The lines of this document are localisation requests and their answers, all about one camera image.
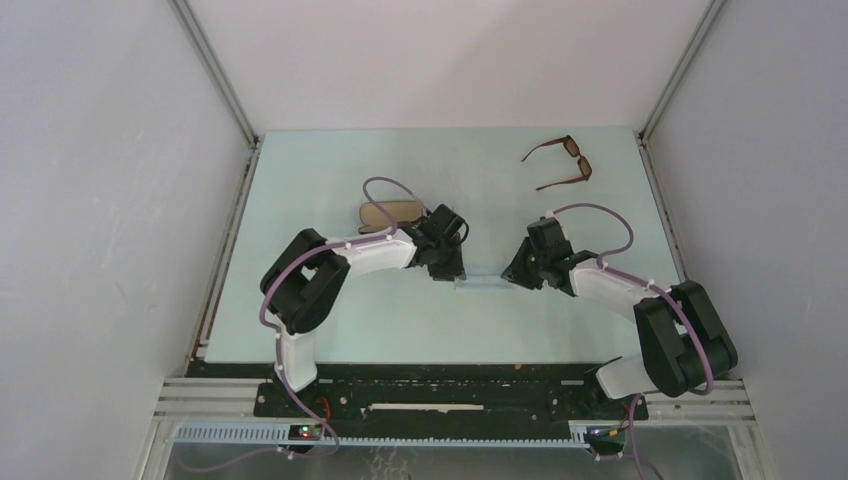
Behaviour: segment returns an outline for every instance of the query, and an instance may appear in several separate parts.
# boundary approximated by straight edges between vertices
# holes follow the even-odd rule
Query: white wall
[[[785,479],[848,478],[848,3],[731,2],[652,143]]]
[[[202,0],[254,128],[641,128],[709,0]]]
[[[246,145],[165,0],[2,9],[0,477],[128,478]]]

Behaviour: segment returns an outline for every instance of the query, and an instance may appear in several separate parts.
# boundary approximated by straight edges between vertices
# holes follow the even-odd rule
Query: sunglasses lens
[[[565,150],[572,157],[580,155],[580,147],[577,146],[577,142],[575,142],[571,137],[568,137],[568,139],[565,140]]]
[[[577,165],[580,166],[580,173],[582,173],[584,177],[588,177],[592,174],[592,166],[589,165],[589,161],[586,160],[586,157],[580,157],[580,159],[577,160]]]

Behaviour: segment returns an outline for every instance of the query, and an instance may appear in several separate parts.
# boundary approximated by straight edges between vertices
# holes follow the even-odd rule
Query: sunglasses temple arm
[[[548,187],[553,187],[553,186],[555,186],[555,185],[570,185],[570,184],[572,184],[572,183],[577,183],[577,182],[582,182],[582,181],[584,181],[584,178],[583,178],[583,177],[580,177],[580,178],[572,178],[571,180],[563,180],[563,181],[561,181],[561,182],[554,182],[554,183],[549,183],[549,184],[547,184],[547,185],[542,185],[541,187],[537,187],[537,188],[536,188],[536,191],[537,191],[537,192],[539,192],[539,191],[541,191],[541,190],[544,190],[544,189],[546,189],[546,188],[548,188]]]
[[[535,152],[535,151],[536,151],[536,149],[539,149],[539,148],[542,148],[542,147],[550,147],[551,145],[557,145],[557,144],[560,144],[560,143],[565,143],[565,140],[566,140],[567,138],[568,138],[568,137],[557,138],[557,139],[555,139],[555,140],[551,140],[551,141],[549,141],[549,142],[545,142],[545,143],[543,143],[543,144],[536,145],[535,147],[533,147],[533,149],[532,149],[532,150],[530,150],[529,152],[527,152],[527,155],[524,155],[524,158],[522,158],[522,159],[521,159],[521,162],[523,163],[523,162],[524,162],[524,160],[527,160],[527,157],[529,157],[529,156],[530,156],[530,154],[532,154],[533,152]]]

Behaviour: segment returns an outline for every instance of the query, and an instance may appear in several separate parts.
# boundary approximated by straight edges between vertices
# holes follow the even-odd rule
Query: sunglasses
[[[562,146],[565,148],[565,151],[568,152],[569,155],[571,155],[572,157],[577,159],[577,166],[580,167],[580,176],[577,177],[577,178],[572,178],[571,180],[563,180],[563,181],[560,181],[560,182],[554,182],[554,183],[549,183],[547,185],[542,185],[541,187],[536,189],[537,192],[539,190],[544,190],[548,187],[553,187],[554,185],[567,185],[567,184],[570,184],[570,183],[588,182],[589,177],[592,176],[592,166],[589,165],[589,160],[586,157],[584,157],[582,154],[580,154],[580,147],[577,146],[577,142],[575,142],[574,139],[571,138],[571,135],[568,135],[568,136],[565,136],[565,137],[562,137],[562,138],[557,138],[557,139],[551,140],[550,142],[545,142],[541,145],[536,145],[535,147],[533,147],[532,150],[530,150],[527,153],[527,155],[524,156],[524,158],[521,159],[521,161],[523,162],[523,161],[527,160],[527,157],[529,157],[531,153],[535,152],[537,148],[550,147],[551,145],[559,145],[560,143],[562,144]]]

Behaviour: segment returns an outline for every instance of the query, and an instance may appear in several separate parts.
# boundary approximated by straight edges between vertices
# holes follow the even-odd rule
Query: black mounting plate
[[[626,414],[622,402],[589,410],[581,401],[580,376],[593,366],[319,365],[319,380],[298,396],[322,417],[326,399],[329,423],[344,437],[567,440],[569,420],[619,421]],[[465,404],[482,409],[374,409],[374,404]],[[277,379],[259,385],[253,413],[305,417]],[[646,419],[646,407],[638,407],[635,416]]]

